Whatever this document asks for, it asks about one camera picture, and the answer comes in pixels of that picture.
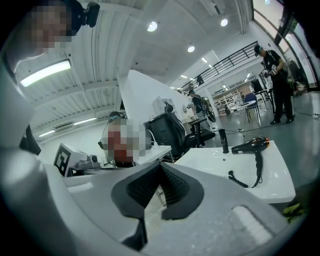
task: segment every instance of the shoe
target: shoe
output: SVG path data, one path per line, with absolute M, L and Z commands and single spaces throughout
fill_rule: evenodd
M 294 121 L 293 118 L 291 118 L 291 119 L 288 118 L 288 119 L 285 121 L 285 123 L 286 123 L 286 124 L 290 124 L 290 123 L 292 123 L 293 121 Z
M 270 125 L 279 124 L 280 122 L 281 122 L 280 120 L 274 119 L 273 121 L 270 122 Z

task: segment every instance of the blue chair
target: blue chair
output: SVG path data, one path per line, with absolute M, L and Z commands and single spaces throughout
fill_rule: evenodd
M 248 93 L 245 97 L 244 97 L 244 102 L 251 102 L 251 101 L 255 101 L 255 104 L 253 105 L 250 105 L 250 106 L 247 106 L 245 108 L 245 111 L 246 111 L 246 114 L 248 116 L 248 120 L 249 120 L 249 123 L 250 123 L 250 119 L 251 119 L 251 116 L 250 116 L 250 112 L 248 110 L 251 110 L 251 109 L 255 109 L 255 112 L 256 112 L 256 117 L 259 119 L 260 117 L 260 112 L 259 112 L 259 106 L 258 106 L 258 100 L 257 100 L 257 96 L 254 94 L 254 93 Z

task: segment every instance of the black metal railing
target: black metal railing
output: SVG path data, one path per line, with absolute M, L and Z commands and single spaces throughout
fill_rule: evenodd
M 255 41 L 247 45 L 246 47 L 234 52 L 230 56 L 219 61 L 218 63 L 214 64 L 212 67 L 209 67 L 207 70 L 197 75 L 192 81 L 186 83 L 183 87 L 181 87 L 180 89 L 181 93 L 188 94 L 189 90 L 195 89 L 201 86 L 203 83 L 211 80 L 215 76 L 225 72 L 226 70 L 238 65 L 239 63 L 247 59 L 254 57 L 255 56 L 254 47 L 257 44 L 258 44 L 258 41 Z

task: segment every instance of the hair dryer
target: hair dryer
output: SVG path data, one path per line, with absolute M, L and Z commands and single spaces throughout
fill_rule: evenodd
M 256 166 L 256 182 L 252 188 L 258 185 L 260 179 L 262 183 L 262 169 L 263 169 L 263 159 L 261 155 L 261 151 L 264 151 L 267 147 L 269 147 L 269 139 L 266 137 L 256 137 L 247 142 L 234 146 L 231 148 L 231 152 L 233 154 L 254 154 L 255 155 L 255 166 Z M 228 177 L 230 180 L 238 183 L 244 188 L 248 188 L 248 185 L 237 180 L 234 176 L 234 172 L 231 170 L 228 173 L 230 176 Z

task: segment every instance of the chair armrest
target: chair armrest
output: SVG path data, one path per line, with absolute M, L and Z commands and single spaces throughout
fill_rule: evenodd
M 207 120 L 207 118 L 202 119 L 202 120 L 196 120 L 196 121 L 188 122 L 188 124 L 191 125 L 191 126 L 196 126 L 197 124 L 200 124 L 200 123 L 202 123 L 202 122 L 204 122 L 206 120 Z

